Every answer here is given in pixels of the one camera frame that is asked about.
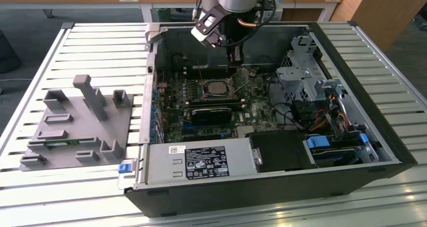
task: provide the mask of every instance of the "blue release tab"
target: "blue release tab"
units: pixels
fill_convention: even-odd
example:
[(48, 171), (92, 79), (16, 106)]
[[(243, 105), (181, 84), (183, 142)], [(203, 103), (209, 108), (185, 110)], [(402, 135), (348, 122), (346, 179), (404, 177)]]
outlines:
[(368, 137), (367, 137), (367, 135), (364, 133), (360, 134), (360, 139), (362, 139), (364, 144), (370, 142), (370, 139), (368, 139)]
[(315, 147), (315, 143), (311, 139), (307, 139), (307, 145), (308, 145), (308, 149)]
[(132, 164), (121, 163), (119, 165), (119, 174), (132, 173)]
[(316, 147), (328, 147), (330, 141), (328, 138), (324, 135), (311, 136), (307, 139), (308, 148), (316, 148)]

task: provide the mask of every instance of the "silver metal bracket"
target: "silver metal bracket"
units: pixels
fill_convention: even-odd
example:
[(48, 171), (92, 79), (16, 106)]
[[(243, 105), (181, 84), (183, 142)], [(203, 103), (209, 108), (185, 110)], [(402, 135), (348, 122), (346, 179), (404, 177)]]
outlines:
[(276, 22), (276, 21), (282, 21), (282, 16), (283, 16), (283, 5), (279, 4), (278, 2), (275, 3), (275, 13), (271, 10), (264, 11), (264, 15), (262, 17), (262, 21), (264, 22), (266, 20), (268, 20), (270, 16), (274, 13), (272, 19), (271, 21)]
[(148, 44), (152, 44), (153, 42), (156, 42), (161, 38), (161, 36), (160, 36), (161, 32), (164, 32), (164, 31), (160, 30), (159, 23), (148, 23), (147, 24), (145, 39), (147, 39)]

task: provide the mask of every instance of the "power supply label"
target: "power supply label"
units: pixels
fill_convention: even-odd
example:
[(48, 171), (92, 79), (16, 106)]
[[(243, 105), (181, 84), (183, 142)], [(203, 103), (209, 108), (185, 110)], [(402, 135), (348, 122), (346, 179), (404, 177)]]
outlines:
[(188, 180), (229, 176), (225, 147), (185, 149), (185, 177)]

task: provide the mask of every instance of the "red wire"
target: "red wire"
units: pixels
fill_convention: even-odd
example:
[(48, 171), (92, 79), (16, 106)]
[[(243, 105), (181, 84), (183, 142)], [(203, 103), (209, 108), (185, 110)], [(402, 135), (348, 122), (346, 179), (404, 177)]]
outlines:
[(318, 121), (319, 121), (319, 119), (318, 119), (318, 118), (319, 118), (319, 114), (320, 114), (320, 112), (323, 112), (323, 111), (324, 111), (324, 109), (320, 109), (320, 110), (319, 110), (319, 112), (315, 114), (315, 122), (314, 122), (315, 124), (318, 124)]

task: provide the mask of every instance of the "barcode sticker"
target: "barcode sticker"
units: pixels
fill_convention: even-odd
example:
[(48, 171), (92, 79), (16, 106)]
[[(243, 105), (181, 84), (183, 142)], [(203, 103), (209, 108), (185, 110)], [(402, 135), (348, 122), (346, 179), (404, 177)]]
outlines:
[(139, 0), (119, 0), (120, 2), (137, 2)]
[(168, 147), (169, 154), (183, 154), (185, 151), (185, 145), (175, 145)]

